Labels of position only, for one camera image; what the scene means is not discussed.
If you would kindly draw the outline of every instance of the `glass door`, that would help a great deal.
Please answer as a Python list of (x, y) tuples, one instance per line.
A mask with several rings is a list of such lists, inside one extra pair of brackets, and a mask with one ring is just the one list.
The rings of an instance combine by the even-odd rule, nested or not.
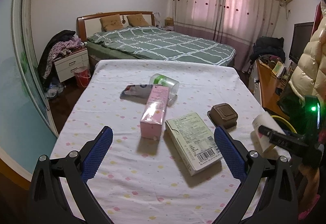
[(22, 0), (0, 0), (0, 158), (6, 153), (27, 174), (40, 155), (50, 156), (56, 136), (34, 85), (23, 47)]
[(40, 97), (43, 101), (44, 107), (47, 110), (50, 110), (48, 99), (45, 96), (44, 90), (42, 88), (42, 84), (37, 73), (37, 59), (34, 51), (34, 45), (32, 40), (32, 30), (31, 30), (31, 0), (22, 0), (22, 36), (23, 36), (23, 44), (24, 50), (26, 53), (26, 59), (28, 61), (28, 67), (32, 74), (34, 85), (40, 94)]

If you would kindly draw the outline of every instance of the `nightstand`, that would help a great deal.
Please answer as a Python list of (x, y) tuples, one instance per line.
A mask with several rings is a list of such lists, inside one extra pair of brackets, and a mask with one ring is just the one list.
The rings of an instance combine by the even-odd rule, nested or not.
[(74, 76), (74, 70), (86, 66), (89, 69), (88, 52), (86, 48), (80, 48), (66, 57), (54, 60), (55, 69), (60, 82)]

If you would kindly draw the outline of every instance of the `curtain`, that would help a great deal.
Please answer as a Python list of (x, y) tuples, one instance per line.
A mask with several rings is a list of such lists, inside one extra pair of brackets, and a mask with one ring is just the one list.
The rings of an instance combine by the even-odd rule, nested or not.
[(174, 0), (176, 32), (232, 46), (235, 68), (247, 70), (255, 41), (272, 36), (280, 0)]
[(174, 30), (207, 39), (214, 39), (216, 25), (220, 23), (220, 0), (173, 0)]

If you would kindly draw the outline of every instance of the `blue gripper pad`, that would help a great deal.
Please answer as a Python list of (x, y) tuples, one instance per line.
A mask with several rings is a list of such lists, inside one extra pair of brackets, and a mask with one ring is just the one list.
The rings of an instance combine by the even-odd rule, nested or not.
[(102, 160), (112, 144), (112, 141), (113, 131), (111, 128), (107, 128), (94, 144), (83, 162), (83, 172), (81, 177), (85, 183), (87, 180), (92, 179), (95, 176)]
[(215, 129), (214, 140), (233, 177), (243, 182), (247, 177), (244, 160), (221, 127)]

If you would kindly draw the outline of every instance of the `tv screen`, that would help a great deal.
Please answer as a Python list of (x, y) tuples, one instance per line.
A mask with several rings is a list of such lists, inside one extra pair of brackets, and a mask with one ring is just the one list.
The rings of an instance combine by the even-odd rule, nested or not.
[(305, 46), (310, 41), (313, 26), (313, 22), (294, 25), (293, 39), (289, 58), (295, 64), (298, 64), (298, 61), (302, 53), (304, 52)]

